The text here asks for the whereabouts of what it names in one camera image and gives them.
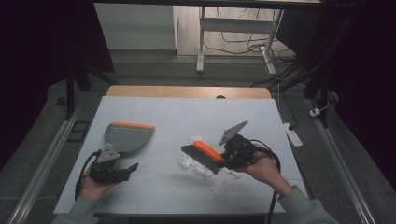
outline wooden floor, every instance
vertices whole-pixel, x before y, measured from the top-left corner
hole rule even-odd
[[[177,55],[179,56],[196,56],[199,44],[199,8],[198,7],[177,7],[178,15],[178,34],[177,34]],[[228,19],[251,19],[266,20],[273,18],[274,11],[272,9],[257,8],[229,8],[219,7],[219,13],[216,7],[206,7],[206,18],[228,18]],[[249,46],[263,44],[266,42],[268,35],[261,34],[240,34],[240,33],[222,33],[221,32],[205,32],[204,42],[205,55],[226,55],[226,56],[262,56],[258,49],[255,52],[241,54],[240,52],[249,51]],[[285,49],[279,42],[273,45],[274,51]]]

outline person's left hand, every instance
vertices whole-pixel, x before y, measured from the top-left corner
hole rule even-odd
[[[79,197],[87,198],[95,202],[100,202],[103,199],[105,193],[112,187],[118,185],[116,184],[100,184],[95,182],[90,177],[91,166],[85,171],[84,176],[81,180],[81,190],[79,192]]]

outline gray sleeve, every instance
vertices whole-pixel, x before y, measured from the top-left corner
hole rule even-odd
[[[94,217],[99,203],[78,197],[68,214],[60,214],[52,220],[52,224],[96,224],[98,217]]]
[[[322,207],[320,201],[309,200],[297,187],[289,195],[278,199],[290,215],[293,224],[336,224],[338,223]]]

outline orange stripe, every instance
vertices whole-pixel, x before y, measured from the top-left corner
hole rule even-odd
[[[114,124],[114,125],[123,125],[123,126],[134,126],[134,127],[139,127],[139,128],[155,129],[154,125],[141,124],[141,123],[128,123],[128,122],[114,121],[112,124]]]
[[[204,152],[206,156],[210,157],[214,161],[224,161],[220,154],[212,147],[205,144],[203,141],[195,141],[194,146],[200,151]]]

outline dark background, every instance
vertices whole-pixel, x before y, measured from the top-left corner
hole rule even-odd
[[[47,101],[49,87],[87,64],[114,72],[93,2],[0,2],[1,168]]]
[[[333,58],[336,110],[396,189],[396,3],[367,1]]]

